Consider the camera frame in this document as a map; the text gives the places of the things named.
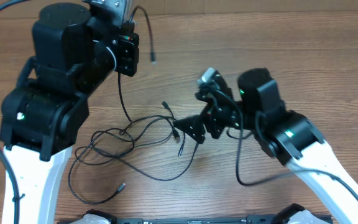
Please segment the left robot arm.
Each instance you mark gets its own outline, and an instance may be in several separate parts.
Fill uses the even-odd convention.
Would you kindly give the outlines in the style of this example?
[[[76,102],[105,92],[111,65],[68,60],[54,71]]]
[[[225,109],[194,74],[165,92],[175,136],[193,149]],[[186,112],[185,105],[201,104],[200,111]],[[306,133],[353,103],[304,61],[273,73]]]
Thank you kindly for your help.
[[[1,105],[0,140],[18,193],[6,183],[3,223],[52,223],[65,166],[89,116],[88,98],[112,72],[135,75],[139,36],[130,1],[58,2],[32,28],[34,56]]]

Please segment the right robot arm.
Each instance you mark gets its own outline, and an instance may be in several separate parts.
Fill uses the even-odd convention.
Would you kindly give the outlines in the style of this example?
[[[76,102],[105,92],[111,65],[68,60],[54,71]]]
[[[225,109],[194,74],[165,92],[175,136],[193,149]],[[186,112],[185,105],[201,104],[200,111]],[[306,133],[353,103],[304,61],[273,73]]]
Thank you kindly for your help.
[[[196,98],[206,102],[203,111],[179,119],[174,125],[204,143],[205,133],[217,139],[225,128],[248,130],[269,157],[289,171],[246,183],[256,186],[296,175],[320,199],[339,223],[358,223],[358,184],[341,165],[319,129],[304,115],[287,110],[277,82],[267,68],[254,68],[237,79],[241,100],[233,98],[224,78],[213,68],[198,80]]]

